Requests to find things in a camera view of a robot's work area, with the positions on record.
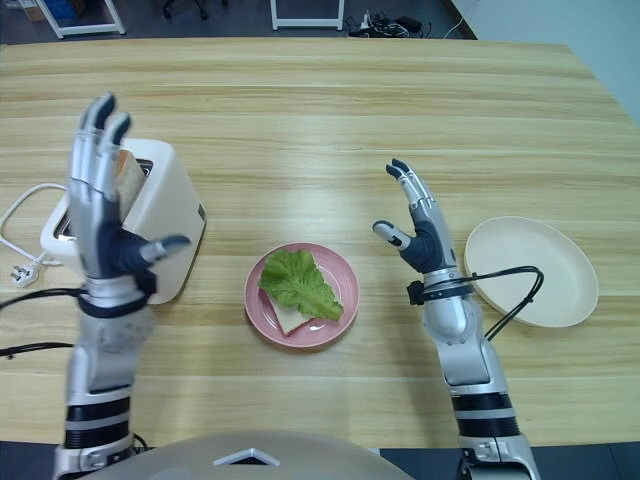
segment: bread slice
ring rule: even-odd
[[[273,311],[275,312],[276,317],[278,318],[278,323],[280,324],[280,328],[282,328],[282,332],[285,335],[289,335],[296,328],[304,325],[309,320],[314,318],[310,315],[305,315],[304,313],[300,313],[298,309],[295,307],[289,308],[279,304],[273,298],[271,298],[269,294],[267,294],[267,297],[269,297],[269,301],[273,306]]]

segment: chair leg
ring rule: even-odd
[[[202,5],[202,0],[195,0],[196,5],[198,5],[198,10],[200,10],[200,18],[202,20],[206,20],[207,18],[209,18],[209,15],[207,15],[207,12],[204,9],[204,5]]]
[[[173,2],[175,1],[176,0],[167,0],[162,5],[162,15],[164,16],[164,18],[171,18],[171,11],[169,10],[169,7],[171,7],[171,5],[173,5]]]

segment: cream plate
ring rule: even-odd
[[[544,273],[533,303],[516,317],[540,327],[568,327],[585,320],[598,303],[598,278],[571,239],[549,225],[523,217],[497,217],[478,225],[464,252],[467,273],[479,275],[520,265]],[[480,295],[506,313],[527,295],[535,276],[509,275],[476,282]]]

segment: wooden table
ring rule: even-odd
[[[105,90],[132,137],[176,148],[209,212],[182,297],[155,307],[133,428],[160,445],[246,428],[364,446],[451,447],[457,429],[435,348],[405,286],[417,278],[372,232],[409,227],[391,157],[437,193],[459,255],[498,215],[533,217],[592,260],[601,297],[584,324],[515,323],[496,339],[533,444],[640,438],[640,131],[564,47],[347,39],[116,40],[7,47],[0,78],[0,206],[64,182],[78,116]],[[56,192],[8,233],[39,250]],[[361,282],[354,327],[320,353],[249,327],[245,276],[271,247],[342,253]],[[1,297],[22,259],[0,250]],[[77,285],[49,268],[37,288]],[[485,309],[487,325],[497,314]],[[0,314],[1,344],[72,342],[70,299]],[[0,438],[59,442],[68,351],[0,362]]]

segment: lettuce leaf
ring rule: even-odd
[[[278,250],[269,255],[260,288],[285,307],[297,308],[305,315],[335,321],[342,316],[342,305],[307,250]]]

